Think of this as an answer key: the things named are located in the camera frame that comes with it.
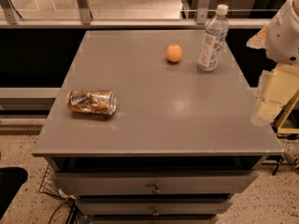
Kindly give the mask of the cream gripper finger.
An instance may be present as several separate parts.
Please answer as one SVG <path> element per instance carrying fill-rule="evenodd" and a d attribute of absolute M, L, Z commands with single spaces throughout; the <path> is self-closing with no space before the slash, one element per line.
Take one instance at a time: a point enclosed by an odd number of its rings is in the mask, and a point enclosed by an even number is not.
<path fill-rule="evenodd" d="M 264 49 L 268 26 L 265 25 L 256 35 L 251 37 L 246 46 L 251 49 Z"/>
<path fill-rule="evenodd" d="M 262 71 L 256 89 L 251 122 L 255 126 L 264 126 L 272 122 L 298 90 L 298 64 L 279 63 L 271 72 Z"/>

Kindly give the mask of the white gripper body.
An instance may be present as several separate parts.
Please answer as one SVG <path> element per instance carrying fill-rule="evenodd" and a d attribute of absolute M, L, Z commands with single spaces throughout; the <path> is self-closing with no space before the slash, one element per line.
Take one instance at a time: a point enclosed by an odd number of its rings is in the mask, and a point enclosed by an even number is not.
<path fill-rule="evenodd" d="M 265 50 L 276 63 L 299 64 L 299 0 L 287 0 L 270 21 Z"/>

